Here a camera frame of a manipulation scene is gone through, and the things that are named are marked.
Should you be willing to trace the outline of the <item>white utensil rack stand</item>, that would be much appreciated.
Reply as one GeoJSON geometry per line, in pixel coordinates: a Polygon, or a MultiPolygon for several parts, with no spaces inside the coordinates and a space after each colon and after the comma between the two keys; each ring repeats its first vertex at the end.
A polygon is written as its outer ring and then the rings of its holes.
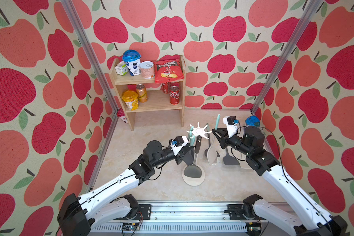
{"type": "Polygon", "coordinates": [[[182,177],[184,182],[189,186],[199,186],[205,180],[205,172],[203,168],[197,164],[197,160],[200,154],[202,140],[209,140],[211,131],[209,129],[209,124],[204,127],[200,127],[200,123],[197,126],[190,126],[190,130],[187,131],[189,145],[193,147],[187,154],[187,159],[185,160],[186,166],[183,169],[182,177]]]}

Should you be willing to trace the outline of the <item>grey spatula mint handle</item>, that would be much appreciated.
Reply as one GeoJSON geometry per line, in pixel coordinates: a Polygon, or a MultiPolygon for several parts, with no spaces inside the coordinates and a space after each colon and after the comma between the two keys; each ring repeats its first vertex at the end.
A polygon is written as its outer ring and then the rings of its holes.
{"type": "Polygon", "coordinates": [[[239,166],[240,162],[235,157],[229,154],[228,148],[226,148],[225,150],[226,150],[226,154],[223,157],[223,163],[228,166],[239,166]]]}

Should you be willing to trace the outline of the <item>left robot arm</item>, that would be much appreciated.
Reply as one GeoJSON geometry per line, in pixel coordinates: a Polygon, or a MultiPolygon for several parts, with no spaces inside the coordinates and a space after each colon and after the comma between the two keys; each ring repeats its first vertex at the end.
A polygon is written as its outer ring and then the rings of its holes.
{"type": "Polygon", "coordinates": [[[156,167],[172,160],[181,164],[183,157],[193,149],[186,136],[171,140],[168,147],[163,147],[159,141],[150,141],[143,153],[110,182],[80,196],[68,195],[57,216],[57,232],[63,236],[87,236],[93,228],[109,221],[135,217],[139,204],[126,192],[149,181],[156,167]]]}

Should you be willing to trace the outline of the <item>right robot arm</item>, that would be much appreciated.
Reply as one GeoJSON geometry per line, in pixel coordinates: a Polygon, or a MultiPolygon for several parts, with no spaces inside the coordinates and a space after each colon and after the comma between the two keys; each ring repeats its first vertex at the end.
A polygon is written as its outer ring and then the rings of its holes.
{"type": "Polygon", "coordinates": [[[242,137],[238,128],[212,130],[220,147],[231,147],[246,156],[246,162],[271,184],[295,212],[294,215],[268,203],[257,194],[244,199],[247,217],[264,218],[290,236],[344,236],[347,222],[318,205],[294,180],[289,179],[280,160],[264,149],[265,136],[258,127],[248,126],[242,137]]]}

